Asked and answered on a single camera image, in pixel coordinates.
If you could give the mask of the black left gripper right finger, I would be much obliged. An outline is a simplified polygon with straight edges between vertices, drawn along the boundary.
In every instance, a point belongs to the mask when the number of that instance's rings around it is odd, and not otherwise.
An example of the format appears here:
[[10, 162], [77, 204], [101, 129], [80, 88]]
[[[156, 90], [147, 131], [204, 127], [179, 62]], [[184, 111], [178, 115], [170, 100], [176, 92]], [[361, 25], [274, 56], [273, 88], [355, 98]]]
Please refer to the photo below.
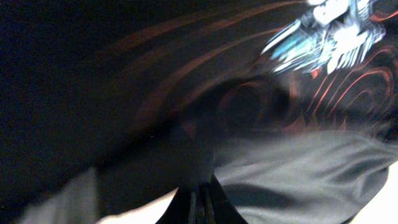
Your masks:
[[209, 224], [248, 224], [229, 201], [215, 175], [206, 185], [206, 221]]

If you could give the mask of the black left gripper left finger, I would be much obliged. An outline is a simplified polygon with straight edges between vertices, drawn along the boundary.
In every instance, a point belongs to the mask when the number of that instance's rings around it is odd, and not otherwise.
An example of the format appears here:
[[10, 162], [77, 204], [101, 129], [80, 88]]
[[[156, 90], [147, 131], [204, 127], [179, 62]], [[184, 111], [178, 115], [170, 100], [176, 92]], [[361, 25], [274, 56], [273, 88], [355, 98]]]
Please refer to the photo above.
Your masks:
[[179, 188], [156, 224], [194, 224], [195, 210], [196, 192], [192, 189]]

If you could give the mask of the black orange-patterned jersey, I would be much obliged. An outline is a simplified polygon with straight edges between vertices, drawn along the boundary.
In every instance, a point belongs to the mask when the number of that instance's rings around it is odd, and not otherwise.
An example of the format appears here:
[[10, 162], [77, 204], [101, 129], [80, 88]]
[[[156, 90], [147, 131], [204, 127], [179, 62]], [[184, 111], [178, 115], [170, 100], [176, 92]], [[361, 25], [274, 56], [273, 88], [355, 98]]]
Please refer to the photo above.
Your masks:
[[395, 162], [396, 1], [1, 2], [2, 223], [351, 223]]

